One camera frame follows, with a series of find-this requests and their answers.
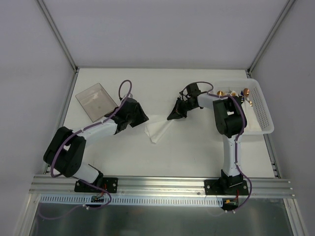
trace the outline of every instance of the perforated basket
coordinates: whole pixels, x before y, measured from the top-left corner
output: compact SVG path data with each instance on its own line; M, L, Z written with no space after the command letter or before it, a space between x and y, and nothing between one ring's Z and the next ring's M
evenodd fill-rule
M250 90L249 99L256 114L256 118L262 131L247 131L245 135L270 134L274 131L274 124L271 120L265 97L261 91L259 83L254 79L220 79L213 82L214 94L218 91L234 90L237 94L245 88Z

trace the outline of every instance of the metal frame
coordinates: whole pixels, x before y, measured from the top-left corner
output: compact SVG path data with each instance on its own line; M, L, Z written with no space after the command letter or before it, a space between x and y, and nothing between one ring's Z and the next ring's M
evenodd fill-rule
M42 11L49 27L53 31L58 43L60 44L65 56L67 57L70 66L74 70L74 75L69 86L68 94L63 104L63 109L60 114L60 118L57 124L57 128L63 125L65 116L69 107L69 103L72 97L76 79L78 76L78 67L72 58L68 47L66 46L53 17L51 16L44 0L36 0L40 10ZM279 29L280 25L284 21L288 12L292 8L296 0L288 0L270 29L266 39L261 45L258 53L252 61L250 67L247 70L247 77L250 78L253 69L259 62L261 56L267 49L268 45L272 41L275 33ZM253 178L253 198L282 198L284 200L287 214L291 223L292 231L294 235L308 235L303 220L301 218L297 201L291 186L291 182L288 179L282 179L281 170L277 164L277 156L274 151L273 142L270 135L264 135L267 145L268 153L271 159L271 163L274 166L275 176L278 178ZM209 178L189 178L189 177L118 177L118 196L120 198L127 198L133 196L140 197L177 197L185 199L205 199L203 180ZM20 215L20 220L17 225L16 235L24 236L28 235L32 229L33 219L36 213L38 203L42 194L58 193L67 196L78 196L74 193L75 180L71 178L60 177L57 179L51 178L49 175L36 175L33 179L33 183L30 188L30 193L27 198L26 207Z

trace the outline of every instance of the perforated metal strip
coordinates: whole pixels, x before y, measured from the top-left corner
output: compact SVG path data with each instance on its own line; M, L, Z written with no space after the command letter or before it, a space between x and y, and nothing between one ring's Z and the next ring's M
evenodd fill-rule
M41 203L91 204L92 195L42 194ZM222 207L222 198L112 196L111 205Z

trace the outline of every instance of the black mounting plate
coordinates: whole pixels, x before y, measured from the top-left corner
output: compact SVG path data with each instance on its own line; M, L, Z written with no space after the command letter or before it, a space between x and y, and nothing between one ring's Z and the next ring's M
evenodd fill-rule
M117 193L118 178L103 177L101 186L109 193ZM74 186L74 192L76 193L99 193L100 191L92 188L80 181L76 181Z
M239 191L239 196L248 196L248 186L247 182L244 180L242 184L235 185L224 191L223 188L217 187L215 184L218 183L217 179L206 179L204 181L204 188L206 195L236 195L237 190Z

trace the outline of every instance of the gray wall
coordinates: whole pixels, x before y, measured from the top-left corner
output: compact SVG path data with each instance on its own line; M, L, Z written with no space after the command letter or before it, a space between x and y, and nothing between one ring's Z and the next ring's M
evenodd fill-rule
M34 0L0 1L0 231L13 234L72 71Z
M254 70L275 125L283 177L292 179L310 235L315 233L315 1L298 0Z
M78 66L248 68L286 0L45 0Z

